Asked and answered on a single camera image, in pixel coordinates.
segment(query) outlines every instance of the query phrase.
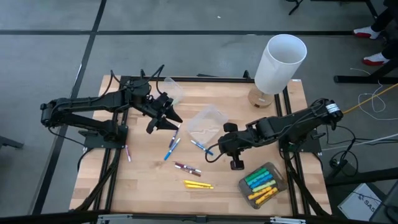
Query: wooden table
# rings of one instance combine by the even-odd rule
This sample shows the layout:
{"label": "wooden table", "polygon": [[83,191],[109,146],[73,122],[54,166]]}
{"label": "wooden table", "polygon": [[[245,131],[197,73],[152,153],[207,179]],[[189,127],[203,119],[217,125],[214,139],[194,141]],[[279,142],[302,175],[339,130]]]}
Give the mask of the wooden table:
{"label": "wooden table", "polygon": [[[100,94],[108,82],[109,76],[104,76]],[[238,190],[238,180],[266,162],[272,162],[286,180],[285,165],[279,156],[276,143],[244,151],[241,158],[245,163],[245,169],[231,170],[231,158],[228,156],[222,156],[215,163],[207,163],[204,152],[190,142],[191,137],[186,132],[189,119],[208,104],[216,105],[222,113],[228,115],[229,122],[238,124],[239,129],[244,129],[246,123],[261,117],[276,116],[275,103],[262,109],[253,107],[248,101],[248,93],[254,86],[253,83],[178,84],[185,93],[185,98],[175,107],[177,114],[183,119],[178,133],[181,141],[167,161],[163,158],[174,131],[158,130],[147,134],[146,127],[150,118],[141,116],[137,110],[129,110],[127,144],[132,161],[128,162],[125,151],[122,151],[111,211],[196,215],[292,215],[288,190],[277,194],[259,210],[251,208]],[[109,91],[117,89],[118,84],[113,82]],[[307,107],[300,80],[292,80],[288,90],[293,112]],[[111,117],[112,114],[105,111],[96,111],[93,115],[93,118],[98,120]],[[223,134],[220,131],[207,146],[216,143]],[[217,147],[213,148],[213,152],[215,156],[220,153]],[[331,213],[320,163],[312,154],[300,155],[309,191],[323,209]],[[103,156],[104,149],[95,149],[82,160],[70,208],[79,206],[97,184]],[[176,169],[173,161],[202,170],[202,176],[196,177]],[[186,189],[182,180],[206,182],[215,188]],[[100,208],[104,208],[107,192],[105,186]],[[296,196],[299,211],[302,213],[302,201],[297,186]]]}

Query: gray floor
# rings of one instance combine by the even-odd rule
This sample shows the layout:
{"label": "gray floor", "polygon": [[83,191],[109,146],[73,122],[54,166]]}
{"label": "gray floor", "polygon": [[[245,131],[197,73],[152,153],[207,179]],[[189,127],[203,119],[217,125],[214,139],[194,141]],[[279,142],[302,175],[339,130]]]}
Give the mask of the gray floor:
{"label": "gray floor", "polygon": [[[92,28],[100,1],[0,2],[0,29],[88,29]],[[380,3],[375,2],[378,12]],[[285,1],[127,1],[108,0],[100,30],[350,30],[366,26],[372,16],[364,3],[340,5],[337,2],[304,1],[288,16],[292,3]],[[261,53],[271,36],[239,35],[140,35],[97,36],[88,61],[79,96],[98,93],[101,77],[113,69],[117,74],[137,75],[140,68],[151,73],[165,64],[167,76],[195,76],[197,73],[240,77],[244,70],[255,74]],[[311,103],[317,98],[334,99],[340,108],[357,104],[360,93],[371,93],[377,85],[337,85],[334,75],[365,75],[369,72],[361,58],[380,52],[381,40],[350,36],[301,36],[308,55],[295,74],[301,78]],[[0,135],[25,143],[23,150],[0,150],[0,217],[28,212],[37,182],[51,147],[53,136],[41,126],[39,105],[54,98],[67,97],[75,81],[88,36],[0,35]],[[398,117],[395,90],[382,96],[387,108],[380,118]],[[378,138],[395,134],[398,121],[376,121],[356,110],[341,122],[357,137]],[[67,136],[82,141],[76,129]],[[350,139],[338,129],[331,142]],[[322,139],[322,148],[328,146]],[[359,171],[393,167],[397,157],[393,145],[353,148]],[[338,150],[325,151],[324,174],[328,160]],[[76,179],[76,163],[81,147],[65,141],[45,213],[68,209]],[[376,185],[387,193],[393,182]]]}

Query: person's foot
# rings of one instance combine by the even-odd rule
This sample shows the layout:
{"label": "person's foot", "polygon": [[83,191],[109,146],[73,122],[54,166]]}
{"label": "person's foot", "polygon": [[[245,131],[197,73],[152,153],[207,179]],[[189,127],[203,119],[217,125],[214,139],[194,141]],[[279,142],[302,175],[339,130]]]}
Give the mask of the person's foot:
{"label": "person's foot", "polygon": [[353,31],[354,36],[356,37],[364,37],[364,38],[369,38],[369,39],[376,39],[379,37],[380,32],[374,32],[371,27],[363,27],[359,29],[355,29]]}
{"label": "person's foot", "polygon": [[377,53],[369,57],[363,58],[363,63],[365,65],[375,66],[375,65],[382,65],[390,61],[390,59],[386,59],[383,54]]}

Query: wooden base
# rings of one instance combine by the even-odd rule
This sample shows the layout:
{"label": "wooden base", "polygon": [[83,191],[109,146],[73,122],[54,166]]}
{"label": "wooden base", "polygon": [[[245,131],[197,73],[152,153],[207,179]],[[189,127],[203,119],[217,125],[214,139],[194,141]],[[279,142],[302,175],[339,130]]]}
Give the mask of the wooden base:
{"label": "wooden base", "polygon": [[248,94],[249,102],[257,108],[266,108],[274,101],[274,95],[268,95],[257,87],[251,88]]}

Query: clear plastic container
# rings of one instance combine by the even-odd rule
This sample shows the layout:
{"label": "clear plastic container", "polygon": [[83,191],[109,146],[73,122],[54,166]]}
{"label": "clear plastic container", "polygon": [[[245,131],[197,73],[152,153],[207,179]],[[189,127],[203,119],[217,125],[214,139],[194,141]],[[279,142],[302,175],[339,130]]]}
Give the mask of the clear plastic container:
{"label": "clear plastic container", "polygon": [[[179,103],[184,97],[182,87],[170,77],[166,77],[163,82],[159,82],[159,90],[161,92],[165,91],[167,93],[167,96],[173,98],[173,105]],[[159,93],[155,91],[153,93],[153,96],[154,98],[157,98],[159,96]]]}
{"label": "clear plastic container", "polygon": [[209,142],[227,123],[228,117],[209,105],[196,114],[187,124],[188,133],[200,144]]}

